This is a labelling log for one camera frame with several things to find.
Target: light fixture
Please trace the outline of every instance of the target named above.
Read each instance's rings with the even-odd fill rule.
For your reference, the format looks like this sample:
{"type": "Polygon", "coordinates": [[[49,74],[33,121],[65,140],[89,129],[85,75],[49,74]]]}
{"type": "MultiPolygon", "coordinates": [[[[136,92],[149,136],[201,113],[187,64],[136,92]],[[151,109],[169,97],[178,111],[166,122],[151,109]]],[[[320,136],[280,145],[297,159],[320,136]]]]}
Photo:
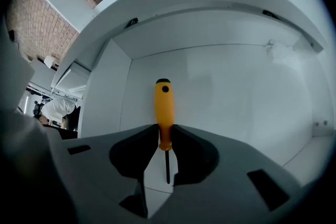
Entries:
{"type": "Polygon", "coordinates": [[[25,103],[25,109],[23,111],[23,114],[25,115],[26,114],[26,111],[27,111],[27,104],[28,104],[28,96],[26,97],[26,103],[25,103]]]}

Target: screwdriver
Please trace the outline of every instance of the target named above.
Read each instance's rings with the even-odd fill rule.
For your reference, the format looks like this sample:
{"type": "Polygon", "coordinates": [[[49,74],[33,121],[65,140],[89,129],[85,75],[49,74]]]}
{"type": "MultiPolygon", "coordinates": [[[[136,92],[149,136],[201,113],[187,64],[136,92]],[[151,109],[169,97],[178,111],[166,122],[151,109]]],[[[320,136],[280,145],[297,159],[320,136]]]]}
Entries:
{"type": "Polygon", "coordinates": [[[170,184],[169,151],[172,149],[171,128],[174,125],[174,94],[168,79],[155,84],[155,117],[160,129],[159,148],[165,151],[167,183],[170,184]]]}

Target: black slot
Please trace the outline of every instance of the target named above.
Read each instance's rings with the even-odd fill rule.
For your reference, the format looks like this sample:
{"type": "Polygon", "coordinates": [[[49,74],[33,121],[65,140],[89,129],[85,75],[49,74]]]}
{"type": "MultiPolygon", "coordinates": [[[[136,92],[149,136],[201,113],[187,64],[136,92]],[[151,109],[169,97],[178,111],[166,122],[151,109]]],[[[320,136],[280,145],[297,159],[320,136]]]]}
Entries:
{"type": "Polygon", "coordinates": [[[257,188],[270,211],[277,209],[289,199],[289,196],[263,170],[249,172],[247,176],[257,188]]]}
{"type": "Polygon", "coordinates": [[[91,148],[88,145],[76,146],[76,147],[68,148],[68,152],[70,155],[73,155],[73,154],[81,153],[84,151],[88,151],[90,149],[91,148]]]}

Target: white shirt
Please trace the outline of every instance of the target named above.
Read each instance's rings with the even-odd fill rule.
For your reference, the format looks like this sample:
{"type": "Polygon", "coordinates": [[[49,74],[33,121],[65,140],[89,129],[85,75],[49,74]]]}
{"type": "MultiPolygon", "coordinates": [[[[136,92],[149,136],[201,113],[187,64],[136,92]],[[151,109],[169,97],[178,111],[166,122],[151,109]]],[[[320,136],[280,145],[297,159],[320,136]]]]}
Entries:
{"type": "Polygon", "coordinates": [[[62,118],[71,114],[75,107],[75,103],[67,99],[53,99],[43,106],[41,112],[50,121],[62,122],[62,118]]]}

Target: yellow screwdriver handle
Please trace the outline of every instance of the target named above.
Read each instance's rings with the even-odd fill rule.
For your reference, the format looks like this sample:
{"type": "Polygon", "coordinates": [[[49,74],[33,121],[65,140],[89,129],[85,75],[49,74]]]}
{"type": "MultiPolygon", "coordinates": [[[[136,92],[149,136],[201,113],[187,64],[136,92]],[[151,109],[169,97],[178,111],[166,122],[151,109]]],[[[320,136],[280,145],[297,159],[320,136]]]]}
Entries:
{"type": "Polygon", "coordinates": [[[174,125],[174,94],[168,79],[159,79],[155,85],[155,117],[160,128],[160,145],[163,151],[172,149],[170,137],[174,125]]]}

